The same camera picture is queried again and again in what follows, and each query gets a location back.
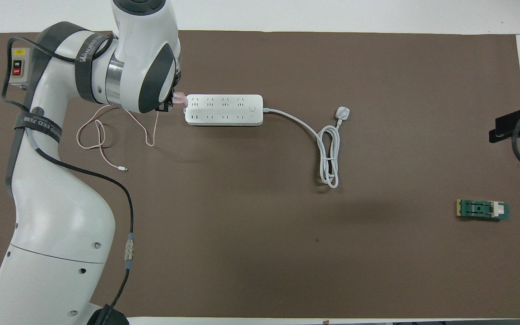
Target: black strap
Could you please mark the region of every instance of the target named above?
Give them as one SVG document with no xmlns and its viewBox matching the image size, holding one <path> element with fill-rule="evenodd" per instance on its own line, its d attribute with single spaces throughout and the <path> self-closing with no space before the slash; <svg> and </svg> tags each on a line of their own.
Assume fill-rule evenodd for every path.
<svg viewBox="0 0 520 325">
<path fill-rule="evenodd" d="M 51 136 L 58 143 L 61 138 L 61 128 L 56 122 L 43 117 L 41 115 L 33 114 L 28 111 L 21 111 L 15 120 L 15 130 L 18 128 L 31 128 L 32 130 Z"/>
<path fill-rule="evenodd" d="M 91 34 L 85 41 L 78 52 L 75 62 L 76 86 L 81 98 L 89 102 L 100 103 L 93 96 L 91 84 L 91 73 L 93 64 L 93 55 L 98 51 L 99 47 L 109 37 L 100 33 Z"/>
</svg>

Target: white plug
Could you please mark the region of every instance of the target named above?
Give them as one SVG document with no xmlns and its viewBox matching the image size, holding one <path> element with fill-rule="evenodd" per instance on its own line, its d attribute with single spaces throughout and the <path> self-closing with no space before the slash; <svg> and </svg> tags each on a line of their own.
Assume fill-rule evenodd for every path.
<svg viewBox="0 0 520 325">
<path fill-rule="evenodd" d="M 348 116 L 350 115 L 350 110 L 348 107 L 338 107 L 336 110 L 336 118 L 338 119 L 338 122 L 336 123 L 336 127 L 339 127 L 340 124 L 342 124 L 342 121 L 345 121 L 348 119 Z"/>
</svg>

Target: power strip switch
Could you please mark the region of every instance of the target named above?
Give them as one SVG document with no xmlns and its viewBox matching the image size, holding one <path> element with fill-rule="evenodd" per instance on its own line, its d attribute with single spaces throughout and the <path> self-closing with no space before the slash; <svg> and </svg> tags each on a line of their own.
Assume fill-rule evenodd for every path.
<svg viewBox="0 0 520 325">
<path fill-rule="evenodd" d="M 264 121 L 260 95 L 188 95 L 184 117 L 198 126 L 258 126 Z"/>
</svg>

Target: white power strip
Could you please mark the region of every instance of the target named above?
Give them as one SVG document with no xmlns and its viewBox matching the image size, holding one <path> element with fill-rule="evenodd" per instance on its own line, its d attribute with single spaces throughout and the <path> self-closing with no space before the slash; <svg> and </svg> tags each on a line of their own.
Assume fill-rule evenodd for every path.
<svg viewBox="0 0 520 325">
<path fill-rule="evenodd" d="M 188 95 L 184 117 L 190 125 L 258 126 L 264 121 L 260 95 Z"/>
</svg>

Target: emergency switch box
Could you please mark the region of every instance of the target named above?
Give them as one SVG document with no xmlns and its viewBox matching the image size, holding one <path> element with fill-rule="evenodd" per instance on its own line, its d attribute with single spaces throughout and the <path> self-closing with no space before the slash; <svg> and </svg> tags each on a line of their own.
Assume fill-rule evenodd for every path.
<svg viewBox="0 0 520 325">
<path fill-rule="evenodd" d="M 14 47 L 11 51 L 12 66 L 9 83 L 13 86 L 27 89 L 29 83 L 31 49 L 29 47 Z"/>
</svg>

